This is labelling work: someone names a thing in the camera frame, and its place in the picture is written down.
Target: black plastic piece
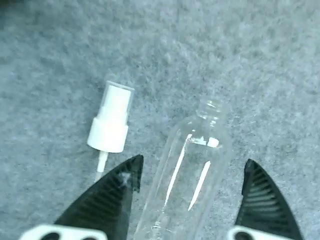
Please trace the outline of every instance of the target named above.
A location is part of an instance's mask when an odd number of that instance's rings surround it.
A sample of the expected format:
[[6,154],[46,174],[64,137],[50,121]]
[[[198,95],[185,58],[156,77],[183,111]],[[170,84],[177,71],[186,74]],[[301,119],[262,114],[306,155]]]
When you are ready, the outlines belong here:
[[103,231],[127,240],[133,192],[140,190],[144,157],[121,163],[84,192],[54,224]]
[[303,240],[295,218],[280,190],[255,161],[244,168],[242,203],[235,225]]

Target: bottle neck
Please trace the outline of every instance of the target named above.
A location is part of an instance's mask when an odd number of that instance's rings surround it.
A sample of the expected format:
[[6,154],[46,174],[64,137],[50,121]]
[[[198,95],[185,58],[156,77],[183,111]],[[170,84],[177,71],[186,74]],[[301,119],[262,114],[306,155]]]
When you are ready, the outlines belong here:
[[216,124],[223,118],[222,108],[222,104],[219,101],[206,99],[200,101],[198,109],[195,112],[198,117]]

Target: bottle opening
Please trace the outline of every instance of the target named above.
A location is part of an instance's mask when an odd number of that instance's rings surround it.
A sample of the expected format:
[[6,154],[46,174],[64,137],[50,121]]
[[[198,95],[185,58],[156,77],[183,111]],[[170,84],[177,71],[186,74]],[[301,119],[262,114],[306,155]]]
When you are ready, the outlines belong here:
[[223,116],[223,105],[216,99],[202,99],[196,113],[203,119],[217,120]]

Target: gray carpet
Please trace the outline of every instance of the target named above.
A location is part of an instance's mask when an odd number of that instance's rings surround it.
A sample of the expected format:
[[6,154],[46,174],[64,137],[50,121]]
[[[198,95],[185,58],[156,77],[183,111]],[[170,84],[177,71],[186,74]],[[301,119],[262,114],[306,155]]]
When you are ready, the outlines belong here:
[[86,145],[105,79],[135,87],[125,151],[145,157],[132,234],[174,124],[201,95],[228,106],[234,158],[203,229],[234,222],[247,158],[320,236],[317,0],[1,0],[0,238],[52,223],[95,175]]

